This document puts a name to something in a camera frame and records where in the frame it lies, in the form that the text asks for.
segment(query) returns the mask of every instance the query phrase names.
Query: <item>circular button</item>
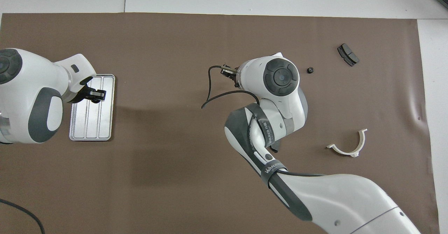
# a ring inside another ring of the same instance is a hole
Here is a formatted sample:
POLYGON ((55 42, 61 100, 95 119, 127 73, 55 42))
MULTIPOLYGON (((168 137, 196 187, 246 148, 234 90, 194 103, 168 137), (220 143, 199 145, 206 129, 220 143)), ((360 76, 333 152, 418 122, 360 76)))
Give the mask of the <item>circular button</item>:
POLYGON ((0 57, 0 73, 5 72, 9 68, 9 60, 5 57, 0 57))
POLYGON ((281 68, 274 73, 274 81, 279 86, 285 86, 289 84, 291 78, 291 72, 284 68, 281 68))

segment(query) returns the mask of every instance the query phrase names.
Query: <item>black strap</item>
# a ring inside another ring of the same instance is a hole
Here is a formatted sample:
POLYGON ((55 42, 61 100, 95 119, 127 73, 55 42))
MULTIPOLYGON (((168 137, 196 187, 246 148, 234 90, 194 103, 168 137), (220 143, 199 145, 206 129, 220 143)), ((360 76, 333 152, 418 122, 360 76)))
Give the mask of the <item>black strap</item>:
POLYGON ((269 179, 271 176, 280 168, 286 169, 286 167, 278 159, 274 159, 266 163, 266 165, 264 165, 261 169, 261 180, 267 187, 269 187, 269 179))
POLYGON ((271 123, 269 122, 269 119, 267 119, 266 114, 264 114, 264 111, 256 103, 251 103, 246 106, 246 108, 251 111, 257 119, 257 123, 259 124, 264 136, 264 146, 268 147, 272 145, 275 142, 274 130, 272 129, 271 123))

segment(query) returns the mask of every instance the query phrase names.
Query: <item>gray panel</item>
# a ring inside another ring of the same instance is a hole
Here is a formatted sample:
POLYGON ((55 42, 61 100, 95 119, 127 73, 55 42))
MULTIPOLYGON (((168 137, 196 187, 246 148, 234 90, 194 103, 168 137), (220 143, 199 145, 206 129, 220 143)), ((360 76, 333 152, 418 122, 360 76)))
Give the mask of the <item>gray panel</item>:
POLYGON ((106 141, 112 136, 115 76, 97 75, 88 86, 106 91, 103 102, 83 100, 72 105, 69 137, 75 141, 106 141))

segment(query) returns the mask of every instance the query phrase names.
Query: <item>gray circular cap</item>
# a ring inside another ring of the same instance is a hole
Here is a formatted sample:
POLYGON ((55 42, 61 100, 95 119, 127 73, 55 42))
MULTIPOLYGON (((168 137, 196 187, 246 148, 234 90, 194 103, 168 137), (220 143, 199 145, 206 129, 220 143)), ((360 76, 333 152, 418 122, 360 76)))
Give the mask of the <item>gray circular cap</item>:
POLYGON ((22 69, 22 57, 16 49, 0 50, 0 84, 14 79, 22 69))
POLYGON ((276 96, 286 96, 296 89, 299 74, 296 66, 282 58, 266 63, 263 81, 267 90, 276 96))

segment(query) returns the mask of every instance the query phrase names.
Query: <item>white robotic arm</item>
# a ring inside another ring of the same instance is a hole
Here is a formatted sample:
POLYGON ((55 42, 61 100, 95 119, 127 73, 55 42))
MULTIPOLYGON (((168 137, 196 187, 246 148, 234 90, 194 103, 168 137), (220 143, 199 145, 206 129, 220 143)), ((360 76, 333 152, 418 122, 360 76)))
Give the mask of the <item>white robotic arm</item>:
POLYGON ((61 125, 62 102, 104 100, 83 55, 52 63, 22 49, 0 50, 0 143, 43 143, 61 125))
POLYGON ((294 215, 330 234, 419 233, 371 180, 349 174, 291 173, 266 149, 307 119, 307 102, 290 60, 278 53, 243 63, 236 73, 222 69, 237 87, 262 98, 259 105, 252 103, 229 115, 226 137, 294 215))

